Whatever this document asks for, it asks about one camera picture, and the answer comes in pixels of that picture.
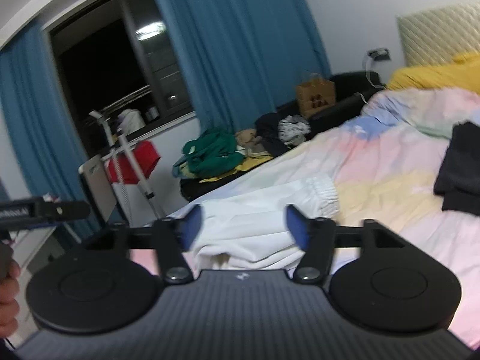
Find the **brown paper bag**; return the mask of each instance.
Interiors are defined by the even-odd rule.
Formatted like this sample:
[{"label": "brown paper bag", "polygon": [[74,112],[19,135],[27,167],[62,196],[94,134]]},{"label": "brown paper bag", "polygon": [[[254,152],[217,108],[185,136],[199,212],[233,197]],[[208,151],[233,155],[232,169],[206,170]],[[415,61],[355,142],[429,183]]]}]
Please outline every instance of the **brown paper bag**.
[{"label": "brown paper bag", "polygon": [[308,119],[323,109],[335,105],[335,84],[316,77],[297,85],[297,101],[301,115]]}]

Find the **tie-dye blanket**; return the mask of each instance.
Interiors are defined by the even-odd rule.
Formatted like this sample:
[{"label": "tie-dye blanket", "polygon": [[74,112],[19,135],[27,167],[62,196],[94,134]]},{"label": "tie-dye blanket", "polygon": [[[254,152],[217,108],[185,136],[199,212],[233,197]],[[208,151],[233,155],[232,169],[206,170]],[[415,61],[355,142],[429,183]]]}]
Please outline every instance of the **tie-dye blanket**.
[{"label": "tie-dye blanket", "polygon": [[[360,117],[191,204],[330,176],[339,196],[337,221],[354,226],[378,219],[459,277],[462,301],[450,329],[474,347],[480,342],[480,217],[442,212],[433,184],[452,125],[475,120],[479,110],[480,96],[460,89],[380,92]],[[340,250],[334,269],[352,258],[351,250]]]}]

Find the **headboard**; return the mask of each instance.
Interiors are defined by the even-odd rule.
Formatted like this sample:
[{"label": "headboard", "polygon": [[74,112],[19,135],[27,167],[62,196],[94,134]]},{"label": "headboard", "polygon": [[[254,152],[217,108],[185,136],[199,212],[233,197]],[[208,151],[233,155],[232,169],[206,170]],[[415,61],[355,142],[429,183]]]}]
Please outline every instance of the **headboard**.
[{"label": "headboard", "polygon": [[455,54],[480,52],[480,3],[431,9],[397,20],[407,66],[450,63]]}]

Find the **human hand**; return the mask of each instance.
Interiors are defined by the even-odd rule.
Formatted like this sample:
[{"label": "human hand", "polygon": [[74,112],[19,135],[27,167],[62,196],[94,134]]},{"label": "human hand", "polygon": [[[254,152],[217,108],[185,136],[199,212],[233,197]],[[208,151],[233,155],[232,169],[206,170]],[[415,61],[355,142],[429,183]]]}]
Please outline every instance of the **human hand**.
[{"label": "human hand", "polygon": [[0,281],[0,338],[11,336],[18,328],[18,322],[15,319],[20,311],[20,306],[15,300],[15,296],[20,291],[18,276],[20,276],[20,267],[12,261],[8,276]]}]

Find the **green clothing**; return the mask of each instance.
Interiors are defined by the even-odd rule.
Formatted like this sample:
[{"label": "green clothing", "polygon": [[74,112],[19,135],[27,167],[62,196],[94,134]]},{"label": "green clothing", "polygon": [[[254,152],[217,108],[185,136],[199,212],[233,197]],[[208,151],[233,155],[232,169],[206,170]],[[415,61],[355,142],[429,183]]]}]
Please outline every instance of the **green clothing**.
[{"label": "green clothing", "polygon": [[244,156],[237,152],[237,140],[219,127],[205,131],[182,149],[188,168],[200,179],[215,177],[240,164]]}]

